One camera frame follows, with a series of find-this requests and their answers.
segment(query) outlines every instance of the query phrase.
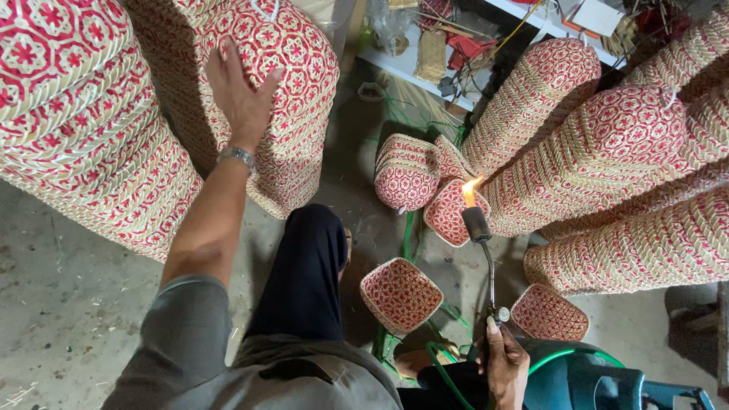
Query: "gray shirt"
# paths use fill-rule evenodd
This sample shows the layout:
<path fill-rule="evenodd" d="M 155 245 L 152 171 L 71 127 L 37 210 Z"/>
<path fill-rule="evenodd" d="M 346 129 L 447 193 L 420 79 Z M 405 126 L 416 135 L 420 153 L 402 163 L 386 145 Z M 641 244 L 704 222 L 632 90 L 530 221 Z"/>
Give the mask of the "gray shirt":
<path fill-rule="evenodd" d="M 401 409 L 385 368 L 344 342 L 252 336 L 224 363 L 231 320 L 225 286 L 192 275 L 169 282 L 141 326 L 141 345 L 103 410 Z M 300 358 L 323 377 L 289 380 L 261 371 Z"/>

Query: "torch flame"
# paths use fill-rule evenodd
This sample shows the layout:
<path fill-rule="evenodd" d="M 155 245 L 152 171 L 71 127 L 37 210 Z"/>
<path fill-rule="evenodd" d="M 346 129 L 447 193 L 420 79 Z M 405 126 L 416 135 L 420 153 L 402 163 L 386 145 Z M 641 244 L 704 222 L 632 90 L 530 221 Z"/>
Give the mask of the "torch flame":
<path fill-rule="evenodd" d="M 476 179 L 471 179 L 470 181 L 466 182 L 463 185 L 463 198 L 466 200 L 466 208 L 470 208 L 471 206 L 476 206 L 476 200 L 473 196 L 473 187 L 476 186 L 483 177 L 478 177 Z"/>

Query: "concrete floor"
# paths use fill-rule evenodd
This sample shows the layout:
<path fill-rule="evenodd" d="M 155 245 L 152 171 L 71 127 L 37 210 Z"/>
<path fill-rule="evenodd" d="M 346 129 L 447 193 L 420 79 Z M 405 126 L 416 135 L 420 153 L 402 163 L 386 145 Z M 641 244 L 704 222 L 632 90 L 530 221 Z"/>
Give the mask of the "concrete floor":
<path fill-rule="evenodd" d="M 332 111 L 321 187 L 326 204 L 354 234 L 353 261 L 341 285 L 346 338 L 368 347 L 376 321 L 359 297 L 359 280 L 398 256 L 405 217 L 376 198 L 372 175 L 383 107 L 351 98 L 342 85 Z M 230 283 L 235 351 L 268 276 L 283 221 L 246 203 L 240 252 Z M 418 266 L 448 303 L 473 318 L 483 305 L 486 263 L 477 247 L 449 247 L 423 230 Z M 526 288 L 521 258 L 527 238 L 496 238 L 499 302 L 510 306 Z M 139 342 L 139 326 L 157 292 L 162 265 L 102 239 L 33 196 L 0 181 L 0 409 L 95 409 Z M 649 379 L 701 386 L 715 398 L 716 380 L 666 343 L 664 290 L 573 298 L 592 320 L 586 342 L 643 370 Z M 443 333 L 467 343 L 464 329 L 437 314 Z M 21 390 L 29 390 L 16 403 Z M 729 408 L 714 399 L 718 408 Z"/>

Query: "plastic bag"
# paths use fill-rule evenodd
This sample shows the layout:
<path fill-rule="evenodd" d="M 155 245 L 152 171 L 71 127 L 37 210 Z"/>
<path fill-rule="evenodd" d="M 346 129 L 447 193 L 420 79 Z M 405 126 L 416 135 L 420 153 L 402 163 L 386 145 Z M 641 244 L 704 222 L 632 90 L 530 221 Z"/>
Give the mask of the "plastic bag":
<path fill-rule="evenodd" d="M 377 34 L 378 46 L 387 55 L 397 55 L 397 38 L 405 35 L 412 13 L 404 9 L 390 10 L 389 0 L 367 0 L 367 18 L 371 29 Z"/>
<path fill-rule="evenodd" d="M 347 22 L 356 0 L 291 0 L 324 33 L 331 33 Z"/>

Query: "foot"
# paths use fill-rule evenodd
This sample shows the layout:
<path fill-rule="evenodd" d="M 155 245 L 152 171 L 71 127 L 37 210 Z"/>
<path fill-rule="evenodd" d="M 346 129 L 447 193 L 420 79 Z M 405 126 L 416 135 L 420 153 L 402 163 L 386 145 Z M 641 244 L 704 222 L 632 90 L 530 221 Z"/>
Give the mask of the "foot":
<path fill-rule="evenodd" d="M 352 231 L 344 228 L 344 234 L 347 238 L 347 263 L 344 265 L 344 269 L 347 269 L 347 266 L 349 266 L 349 263 L 352 261 Z M 344 275 L 344 269 L 342 269 L 338 274 L 339 281 L 342 280 L 342 276 Z"/>

